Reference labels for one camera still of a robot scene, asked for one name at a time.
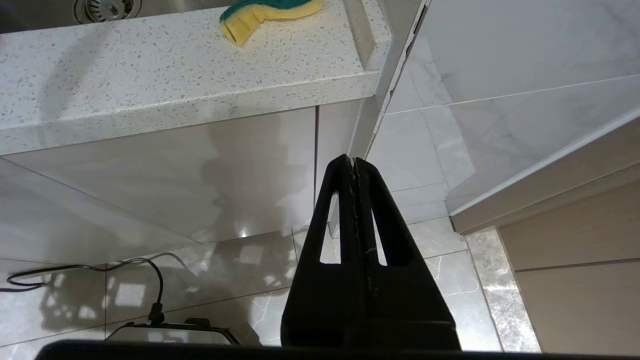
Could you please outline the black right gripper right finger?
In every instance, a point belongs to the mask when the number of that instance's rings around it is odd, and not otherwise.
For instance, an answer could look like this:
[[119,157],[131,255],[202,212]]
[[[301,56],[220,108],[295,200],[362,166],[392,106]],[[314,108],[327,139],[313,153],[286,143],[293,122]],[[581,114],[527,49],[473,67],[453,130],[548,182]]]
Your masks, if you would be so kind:
[[381,173],[355,159],[366,327],[380,347],[459,350],[457,326]]

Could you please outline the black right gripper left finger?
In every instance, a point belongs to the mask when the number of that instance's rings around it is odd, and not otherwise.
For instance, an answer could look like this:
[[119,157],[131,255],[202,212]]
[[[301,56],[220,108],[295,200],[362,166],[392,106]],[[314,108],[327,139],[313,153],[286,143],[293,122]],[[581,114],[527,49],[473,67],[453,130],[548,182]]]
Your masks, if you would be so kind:
[[[375,237],[371,215],[364,212],[363,163],[343,154],[327,165],[282,315],[284,346],[375,346],[368,274],[375,262]],[[333,195],[339,205],[338,264],[321,261]]]

